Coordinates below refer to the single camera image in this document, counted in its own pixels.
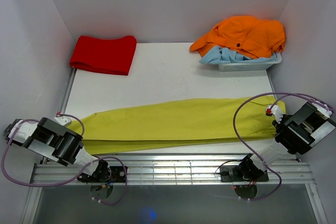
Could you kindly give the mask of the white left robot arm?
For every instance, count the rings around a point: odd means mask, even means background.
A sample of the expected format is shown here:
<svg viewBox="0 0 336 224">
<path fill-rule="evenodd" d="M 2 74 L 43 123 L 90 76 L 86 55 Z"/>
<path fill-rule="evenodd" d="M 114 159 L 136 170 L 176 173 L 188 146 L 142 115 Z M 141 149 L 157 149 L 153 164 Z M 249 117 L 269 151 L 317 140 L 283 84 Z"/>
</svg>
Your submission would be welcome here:
<svg viewBox="0 0 336 224">
<path fill-rule="evenodd" d="M 38 122 L 16 119 L 4 130 L 7 141 L 26 148 L 61 165 L 75 165 L 83 183 L 105 183 L 111 178 L 111 168 L 104 160 L 89 154 L 82 136 L 48 118 Z"/>
</svg>

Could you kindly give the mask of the yellow-green trousers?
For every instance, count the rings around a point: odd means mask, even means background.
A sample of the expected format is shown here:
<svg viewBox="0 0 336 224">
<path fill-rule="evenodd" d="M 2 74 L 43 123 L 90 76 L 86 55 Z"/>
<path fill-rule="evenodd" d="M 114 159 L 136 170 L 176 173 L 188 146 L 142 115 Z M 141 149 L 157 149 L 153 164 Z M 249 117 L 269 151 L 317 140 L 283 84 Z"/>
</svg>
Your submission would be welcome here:
<svg viewBox="0 0 336 224">
<path fill-rule="evenodd" d="M 237 142 L 272 138 L 273 119 L 265 115 L 273 96 L 189 99 L 93 113 L 72 122 L 90 154 Z"/>
</svg>

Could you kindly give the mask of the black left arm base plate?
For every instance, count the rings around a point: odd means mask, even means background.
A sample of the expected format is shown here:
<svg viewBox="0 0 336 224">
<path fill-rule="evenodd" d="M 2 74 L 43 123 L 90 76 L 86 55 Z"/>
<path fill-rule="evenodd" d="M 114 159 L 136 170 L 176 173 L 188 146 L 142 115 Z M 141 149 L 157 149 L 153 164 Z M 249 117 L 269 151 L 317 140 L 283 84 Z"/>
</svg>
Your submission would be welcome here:
<svg viewBox="0 0 336 224">
<path fill-rule="evenodd" d="M 108 166 L 96 170 L 92 175 L 82 173 L 77 180 L 83 183 L 125 183 L 125 175 L 122 166 Z"/>
</svg>

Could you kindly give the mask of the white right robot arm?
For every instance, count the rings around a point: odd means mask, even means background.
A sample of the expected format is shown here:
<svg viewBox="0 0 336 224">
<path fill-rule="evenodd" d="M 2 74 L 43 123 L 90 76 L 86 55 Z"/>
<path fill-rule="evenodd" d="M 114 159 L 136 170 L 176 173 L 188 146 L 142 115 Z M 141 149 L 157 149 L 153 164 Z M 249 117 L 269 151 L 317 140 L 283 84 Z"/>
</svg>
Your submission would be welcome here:
<svg viewBox="0 0 336 224">
<path fill-rule="evenodd" d="M 257 181 L 267 174 L 267 168 L 288 154 L 303 155 L 335 130 L 333 112 L 326 105 L 306 102 L 295 114 L 286 115 L 278 105 L 269 105 L 266 115 L 273 116 L 276 134 L 263 149 L 248 154 L 238 165 L 242 180 Z"/>
</svg>

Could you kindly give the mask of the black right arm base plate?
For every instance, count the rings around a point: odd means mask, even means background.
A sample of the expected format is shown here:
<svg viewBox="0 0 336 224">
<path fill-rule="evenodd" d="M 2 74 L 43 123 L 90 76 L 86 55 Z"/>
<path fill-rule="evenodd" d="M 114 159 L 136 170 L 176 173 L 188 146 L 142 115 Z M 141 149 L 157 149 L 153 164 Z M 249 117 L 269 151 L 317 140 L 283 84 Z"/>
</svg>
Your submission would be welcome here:
<svg viewBox="0 0 336 224">
<path fill-rule="evenodd" d="M 269 177 L 267 173 L 262 174 L 260 177 L 252 177 L 244 175 L 239 166 L 222 166 L 219 169 L 221 182 L 268 182 Z"/>
</svg>

